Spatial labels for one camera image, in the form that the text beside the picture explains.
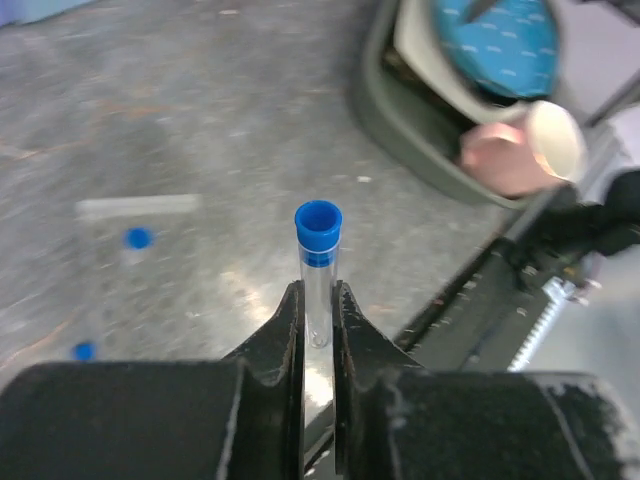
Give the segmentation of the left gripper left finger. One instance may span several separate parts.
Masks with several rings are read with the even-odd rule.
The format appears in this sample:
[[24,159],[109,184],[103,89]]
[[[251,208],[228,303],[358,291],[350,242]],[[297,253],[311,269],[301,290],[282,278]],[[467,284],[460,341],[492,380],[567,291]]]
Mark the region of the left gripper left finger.
[[5,479],[298,479],[304,289],[218,361],[48,362],[1,394]]

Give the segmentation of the clear test tube rack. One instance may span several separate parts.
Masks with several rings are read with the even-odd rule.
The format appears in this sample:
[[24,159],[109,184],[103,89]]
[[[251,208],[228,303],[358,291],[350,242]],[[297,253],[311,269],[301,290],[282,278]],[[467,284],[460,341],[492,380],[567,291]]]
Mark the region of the clear test tube rack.
[[[195,194],[87,199],[76,214],[85,265],[90,340],[101,360],[178,360],[201,355],[200,219]],[[139,264],[122,259],[131,227],[154,232]]]

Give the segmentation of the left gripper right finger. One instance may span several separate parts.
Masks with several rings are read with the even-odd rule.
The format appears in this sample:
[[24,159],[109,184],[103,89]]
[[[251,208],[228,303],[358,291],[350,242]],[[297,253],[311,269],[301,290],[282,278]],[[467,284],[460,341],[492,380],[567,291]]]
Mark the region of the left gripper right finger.
[[639,430],[603,380],[434,372],[333,293],[334,468],[346,479],[635,479]]

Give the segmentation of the blue cap test tube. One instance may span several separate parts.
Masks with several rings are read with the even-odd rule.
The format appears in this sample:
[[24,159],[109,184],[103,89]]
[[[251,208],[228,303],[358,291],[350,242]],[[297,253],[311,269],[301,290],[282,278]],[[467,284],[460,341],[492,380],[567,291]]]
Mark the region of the blue cap test tube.
[[312,200],[294,215],[301,279],[305,293],[305,327],[310,346],[332,340],[332,294],[338,270],[341,210],[332,202]]
[[91,341],[77,343],[73,346],[71,355],[75,361],[93,361],[96,359],[96,345]]

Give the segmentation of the blue cap small vial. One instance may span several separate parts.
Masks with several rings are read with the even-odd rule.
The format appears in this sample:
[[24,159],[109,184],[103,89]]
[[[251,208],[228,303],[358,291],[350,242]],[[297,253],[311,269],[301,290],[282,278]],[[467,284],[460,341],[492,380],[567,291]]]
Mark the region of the blue cap small vial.
[[122,237],[122,259],[126,265],[144,261],[154,246],[154,232],[145,226],[128,228]]

